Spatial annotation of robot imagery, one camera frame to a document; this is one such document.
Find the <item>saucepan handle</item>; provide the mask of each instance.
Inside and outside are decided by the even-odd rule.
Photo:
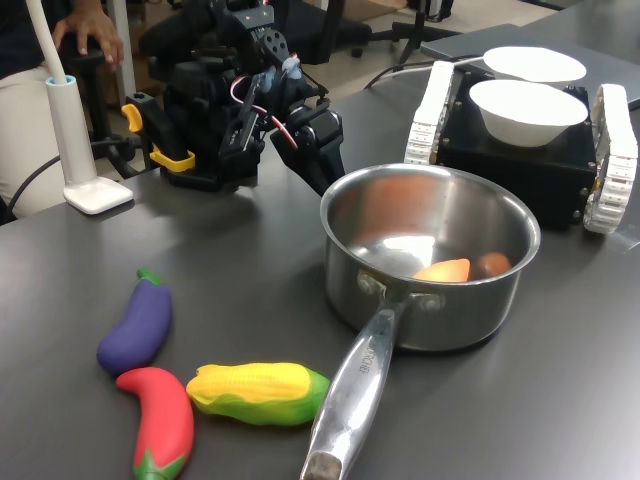
[[[301,480],[342,480],[364,443],[405,303],[382,300],[338,369],[311,430]]]

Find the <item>toy corn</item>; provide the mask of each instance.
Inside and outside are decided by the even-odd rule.
[[[291,426],[315,418],[329,380],[293,363],[205,365],[187,385],[204,413],[254,425]]]

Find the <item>yellow clamp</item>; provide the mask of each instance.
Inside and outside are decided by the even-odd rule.
[[[142,115],[138,111],[135,105],[130,103],[122,106],[122,113],[129,120],[129,131],[132,133],[138,133],[142,130]]]
[[[138,108],[128,103],[127,105],[123,105],[122,113],[124,113],[127,120],[129,120],[129,131],[132,133],[140,133],[142,131],[142,115],[140,115]],[[187,150],[187,153],[189,156],[184,160],[172,160],[158,150],[158,147],[154,144],[153,152],[151,152],[149,156],[151,160],[166,167],[168,170],[180,173],[196,166],[196,156],[189,150]]]
[[[187,150],[187,153],[189,154],[189,156],[184,160],[171,160],[169,157],[164,155],[160,150],[158,150],[158,147],[156,147],[154,144],[153,152],[151,152],[149,156],[151,157],[151,160],[153,160],[156,163],[159,163],[163,167],[167,167],[168,170],[171,170],[172,172],[180,173],[196,166],[196,156],[193,154],[193,152],[190,152],[189,150]]]

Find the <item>white desk lamp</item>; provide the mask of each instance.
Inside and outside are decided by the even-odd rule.
[[[47,95],[64,174],[65,200],[89,215],[128,202],[133,199],[131,190],[108,178],[98,177],[76,79],[64,73],[41,0],[26,1],[40,48],[52,75],[46,82]]]

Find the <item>white bowl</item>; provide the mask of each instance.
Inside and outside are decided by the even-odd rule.
[[[587,107],[568,93],[541,83],[487,80],[471,87],[492,137],[517,147],[541,147],[587,118]]]
[[[560,90],[587,74],[579,61],[548,48],[494,48],[484,54],[483,60],[496,79],[544,83]]]

